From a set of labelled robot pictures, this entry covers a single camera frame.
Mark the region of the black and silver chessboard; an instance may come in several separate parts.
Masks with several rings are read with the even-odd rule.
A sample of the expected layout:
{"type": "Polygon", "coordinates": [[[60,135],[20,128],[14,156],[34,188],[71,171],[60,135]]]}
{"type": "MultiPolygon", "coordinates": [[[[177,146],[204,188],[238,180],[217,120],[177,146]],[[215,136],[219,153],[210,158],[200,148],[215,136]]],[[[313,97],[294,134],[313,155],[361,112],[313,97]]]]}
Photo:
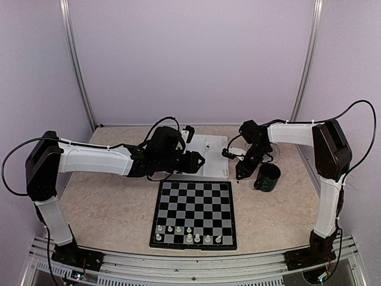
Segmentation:
{"type": "Polygon", "coordinates": [[[229,181],[180,181],[167,180],[159,184],[154,218],[150,234],[151,248],[176,250],[196,249],[205,251],[235,251],[236,238],[235,211],[232,184],[229,181]],[[192,234],[193,241],[186,241],[192,234]],[[195,234],[200,242],[194,241],[195,234]],[[205,236],[211,237],[205,242],[205,236]],[[217,236],[222,241],[216,243],[217,236]]]}

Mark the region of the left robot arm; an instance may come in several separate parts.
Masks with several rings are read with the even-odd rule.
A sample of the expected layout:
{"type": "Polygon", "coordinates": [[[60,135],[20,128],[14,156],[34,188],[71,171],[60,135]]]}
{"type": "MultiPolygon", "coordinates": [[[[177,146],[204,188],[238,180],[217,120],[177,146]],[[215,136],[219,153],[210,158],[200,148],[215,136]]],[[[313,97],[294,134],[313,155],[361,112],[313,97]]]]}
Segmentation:
{"type": "Polygon", "coordinates": [[[157,172],[194,174],[205,164],[197,151],[189,151],[194,129],[169,126],[149,132],[138,145],[93,145],[59,138],[47,131],[26,160],[26,191],[49,230],[62,258],[71,265],[83,260],[74,235],[65,221],[56,183],[60,173],[107,173],[128,178],[151,177],[157,172]]]}

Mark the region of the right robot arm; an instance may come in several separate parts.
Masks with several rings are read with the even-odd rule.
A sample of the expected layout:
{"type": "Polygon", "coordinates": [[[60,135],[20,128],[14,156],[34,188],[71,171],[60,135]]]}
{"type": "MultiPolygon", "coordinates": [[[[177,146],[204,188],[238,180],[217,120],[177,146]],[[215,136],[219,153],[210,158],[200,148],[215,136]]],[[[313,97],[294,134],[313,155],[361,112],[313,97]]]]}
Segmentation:
{"type": "Polygon", "coordinates": [[[239,136],[250,145],[247,151],[228,146],[223,155],[238,158],[236,179],[250,177],[273,144],[294,144],[312,148],[315,170],[320,180],[319,210],[310,233],[305,260],[312,265],[333,257],[333,242],[339,230],[339,214],[343,206],[343,187],[349,173],[352,151],[340,124],[335,119],[312,122],[272,120],[261,125],[245,121],[239,136]]]}

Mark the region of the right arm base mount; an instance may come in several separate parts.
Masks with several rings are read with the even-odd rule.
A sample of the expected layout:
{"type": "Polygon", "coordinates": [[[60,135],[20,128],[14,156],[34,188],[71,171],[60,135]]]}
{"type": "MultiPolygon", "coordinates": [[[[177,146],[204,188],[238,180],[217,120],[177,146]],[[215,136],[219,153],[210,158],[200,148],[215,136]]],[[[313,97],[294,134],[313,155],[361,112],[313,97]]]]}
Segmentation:
{"type": "Polygon", "coordinates": [[[328,251],[327,253],[312,256],[309,248],[302,248],[300,250],[287,251],[284,257],[288,271],[294,271],[335,260],[336,254],[334,251],[328,251]]]}

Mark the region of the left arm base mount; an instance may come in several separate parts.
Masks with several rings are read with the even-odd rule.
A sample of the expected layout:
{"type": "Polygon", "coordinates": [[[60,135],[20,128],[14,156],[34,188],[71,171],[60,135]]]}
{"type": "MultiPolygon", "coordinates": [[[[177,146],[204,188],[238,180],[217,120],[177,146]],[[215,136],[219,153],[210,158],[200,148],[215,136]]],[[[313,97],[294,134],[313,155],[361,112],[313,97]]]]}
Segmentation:
{"type": "Polygon", "coordinates": [[[81,268],[84,270],[101,270],[104,254],[98,251],[77,249],[55,249],[51,259],[64,265],[81,268]]]}

